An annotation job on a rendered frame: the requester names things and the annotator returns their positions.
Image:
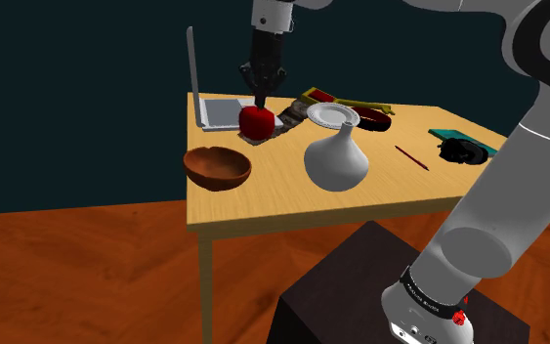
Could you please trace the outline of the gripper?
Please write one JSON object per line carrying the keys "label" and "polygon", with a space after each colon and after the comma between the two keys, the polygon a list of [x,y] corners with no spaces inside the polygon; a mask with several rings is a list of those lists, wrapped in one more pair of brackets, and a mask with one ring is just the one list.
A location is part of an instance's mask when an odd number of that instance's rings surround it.
{"label": "gripper", "polygon": [[[282,34],[253,29],[249,62],[241,64],[238,71],[251,90],[257,108],[265,107],[267,97],[287,76],[281,65],[282,47]],[[255,77],[261,77],[261,88]]]}

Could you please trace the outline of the red apple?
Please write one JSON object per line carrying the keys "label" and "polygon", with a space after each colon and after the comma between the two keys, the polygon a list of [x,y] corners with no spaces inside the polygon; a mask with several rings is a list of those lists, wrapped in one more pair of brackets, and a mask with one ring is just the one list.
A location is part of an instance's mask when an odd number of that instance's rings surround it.
{"label": "red apple", "polygon": [[238,125],[245,137],[255,141],[265,140],[275,129],[275,116],[266,108],[244,107],[239,113]]}

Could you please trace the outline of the grey patterned flat book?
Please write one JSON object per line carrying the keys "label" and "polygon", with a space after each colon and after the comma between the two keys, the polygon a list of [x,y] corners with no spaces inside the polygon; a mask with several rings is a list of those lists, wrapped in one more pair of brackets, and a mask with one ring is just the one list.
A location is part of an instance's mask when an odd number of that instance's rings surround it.
{"label": "grey patterned flat book", "polygon": [[274,139],[301,124],[305,119],[308,118],[307,109],[307,104],[300,101],[299,99],[294,100],[289,107],[283,110],[276,117],[275,129],[268,139],[256,141],[245,137],[242,133],[238,133],[237,136],[252,146],[259,146],[266,141]]}

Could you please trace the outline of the silver laptop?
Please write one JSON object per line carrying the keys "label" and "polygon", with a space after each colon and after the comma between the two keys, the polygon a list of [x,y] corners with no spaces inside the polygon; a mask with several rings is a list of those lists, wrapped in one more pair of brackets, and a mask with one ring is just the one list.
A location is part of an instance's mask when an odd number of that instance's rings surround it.
{"label": "silver laptop", "polygon": [[196,126],[206,132],[238,130],[238,116],[241,110],[253,106],[255,98],[203,98],[200,96],[192,26],[187,28],[186,37]]}

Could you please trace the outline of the white plate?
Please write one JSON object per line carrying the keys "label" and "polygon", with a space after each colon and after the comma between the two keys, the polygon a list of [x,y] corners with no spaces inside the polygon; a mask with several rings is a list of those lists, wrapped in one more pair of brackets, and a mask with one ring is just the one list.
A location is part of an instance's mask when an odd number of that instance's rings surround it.
{"label": "white plate", "polygon": [[360,123],[360,116],[356,111],[336,103],[313,104],[307,108],[307,116],[314,124],[334,130],[339,130],[345,122],[349,122],[352,127]]}

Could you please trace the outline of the brown wooden bowl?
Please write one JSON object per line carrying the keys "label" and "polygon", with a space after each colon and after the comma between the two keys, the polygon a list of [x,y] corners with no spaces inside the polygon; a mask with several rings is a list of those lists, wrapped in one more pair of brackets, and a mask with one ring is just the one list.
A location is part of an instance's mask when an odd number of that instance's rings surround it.
{"label": "brown wooden bowl", "polygon": [[224,147],[188,150],[183,164],[188,178],[211,192],[239,187],[252,171],[252,164],[244,154]]}

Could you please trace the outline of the white vase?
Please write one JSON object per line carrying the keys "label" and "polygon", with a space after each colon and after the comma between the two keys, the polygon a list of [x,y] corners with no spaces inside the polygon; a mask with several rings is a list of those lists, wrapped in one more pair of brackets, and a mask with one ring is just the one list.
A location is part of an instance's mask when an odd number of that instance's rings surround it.
{"label": "white vase", "polygon": [[335,135],[315,141],[305,150],[306,173],[321,189],[347,191],[366,177],[369,161],[351,137],[354,128],[345,121]]}

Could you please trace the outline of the light wooden table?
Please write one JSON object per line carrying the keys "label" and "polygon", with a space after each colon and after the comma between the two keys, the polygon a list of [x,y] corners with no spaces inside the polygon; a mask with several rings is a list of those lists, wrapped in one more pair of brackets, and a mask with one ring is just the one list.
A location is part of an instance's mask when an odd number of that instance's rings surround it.
{"label": "light wooden table", "polygon": [[198,128],[192,95],[187,102],[190,149],[221,146],[243,153],[252,164],[247,181],[230,191],[208,192],[187,184],[187,229],[198,238],[202,344],[213,342],[213,241],[449,211],[484,168],[441,160],[439,141],[428,130],[456,129],[494,149],[505,141],[504,136],[440,107],[393,105],[391,129],[352,134],[369,160],[365,179],[349,191],[331,193],[311,182],[304,153],[308,144],[332,135],[332,130],[306,120],[275,139],[251,146],[233,131]]}

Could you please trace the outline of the dark red round bowl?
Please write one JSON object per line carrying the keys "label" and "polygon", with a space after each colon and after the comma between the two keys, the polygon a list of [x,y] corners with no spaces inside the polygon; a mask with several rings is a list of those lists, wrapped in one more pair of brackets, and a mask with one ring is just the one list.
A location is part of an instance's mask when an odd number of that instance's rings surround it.
{"label": "dark red round bowl", "polygon": [[392,125],[392,119],[389,115],[380,110],[366,107],[352,107],[359,115],[360,123],[358,127],[367,131],[385,132]]}

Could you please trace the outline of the red pencil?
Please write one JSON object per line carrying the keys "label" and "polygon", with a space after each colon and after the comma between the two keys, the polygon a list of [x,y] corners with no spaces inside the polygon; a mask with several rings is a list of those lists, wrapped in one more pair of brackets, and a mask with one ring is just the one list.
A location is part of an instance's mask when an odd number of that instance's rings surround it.
{"label": "red pencil", "polygon": [[411,154],[409,154],[407,151],[403,150],[401,147],[399,146],[395,146],[395,148],[400,151],[402,154],[404,154],[406,157],[408,157],[410,160],[412,160],[414,163],[416,163],[417,165],[419,165],[421,168],[427,170],[427,171],[430,171],[429,167],[427,165],[425,165],[424,163],[422,163],[421,161],[419,161],[417,158],[415,158],[414,156],[412,156]]}

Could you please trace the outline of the teal book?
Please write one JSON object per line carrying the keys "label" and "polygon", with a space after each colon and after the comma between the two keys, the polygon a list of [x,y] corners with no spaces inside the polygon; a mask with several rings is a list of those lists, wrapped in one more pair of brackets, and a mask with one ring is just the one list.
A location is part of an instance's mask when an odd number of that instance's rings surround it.
{"label": "teal book", "polygon": [[493,149],[492,147],[458,131],[458,130],[455,130],[455,129],[429,129],[428,130],[428,133],[441,139],[442,141],[444,140],[447,140],[447,139],[450,139],[450,138],[453,138],[453,139],[462,139],[462,140],[467,140],[467,141],[470,141],[474,144],[476,144],[477,146],[485,149],[487,152],[488,152],[488,156],[489,157],[493,157],[496,155],[497,153],[497,150],[496,149]]}

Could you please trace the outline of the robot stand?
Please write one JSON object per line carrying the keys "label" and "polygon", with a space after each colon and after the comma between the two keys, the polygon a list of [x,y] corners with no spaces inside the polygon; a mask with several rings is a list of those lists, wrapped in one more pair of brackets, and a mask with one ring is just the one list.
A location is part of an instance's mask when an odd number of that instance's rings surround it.
{"label": "robot stand", "polygon": [[529,344],[477,281],[370,221],[281,294],[266,344]]}

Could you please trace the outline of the yellow long-handled red scoop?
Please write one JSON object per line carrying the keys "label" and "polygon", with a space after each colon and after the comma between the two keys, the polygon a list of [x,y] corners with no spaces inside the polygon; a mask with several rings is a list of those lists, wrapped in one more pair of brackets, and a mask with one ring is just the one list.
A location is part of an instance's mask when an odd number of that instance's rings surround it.
{"label": "yellow long-handled red scoop", "polygon": [[389,105],[340,99],[328,93],[325,93],[316,87],[312,87],[309,90],[302,93],[300,96],[300,100],[309,105],[313,105],[316,103],[335,103],[335,104],[340,104],[347,107],[378,109],[385,114],[395,115],[395,112],[392,110],[392,108]]}

